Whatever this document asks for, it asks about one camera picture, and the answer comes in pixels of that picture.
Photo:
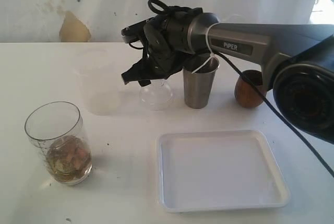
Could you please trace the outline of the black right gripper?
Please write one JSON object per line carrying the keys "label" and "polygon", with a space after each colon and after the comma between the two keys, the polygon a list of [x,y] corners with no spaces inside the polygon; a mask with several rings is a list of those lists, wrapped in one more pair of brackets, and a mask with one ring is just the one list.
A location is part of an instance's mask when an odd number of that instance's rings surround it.
{"label": "black right gripper", "polygon": [[146,44],[141,60],[121,74],[125,85],[139,81],[141,87],[151,84],[151,80],[168,79],[183,68],[191,54],[173,49],[163,35],[163,31],[152,21],[144,26]]}

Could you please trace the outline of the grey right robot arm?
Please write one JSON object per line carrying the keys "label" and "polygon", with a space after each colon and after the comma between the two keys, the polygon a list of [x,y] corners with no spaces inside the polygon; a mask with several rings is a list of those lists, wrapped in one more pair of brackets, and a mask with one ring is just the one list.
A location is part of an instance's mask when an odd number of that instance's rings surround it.
{"label": "grey right robot arm", "polygon": [[333,143],[333,25],[223,23],[201,8],[163,5],[122,30],[142,43],[142,59],[122,74],[142,86],[167,79],[196,54],[214,52],[261,67],[281,114],[296,128]]}

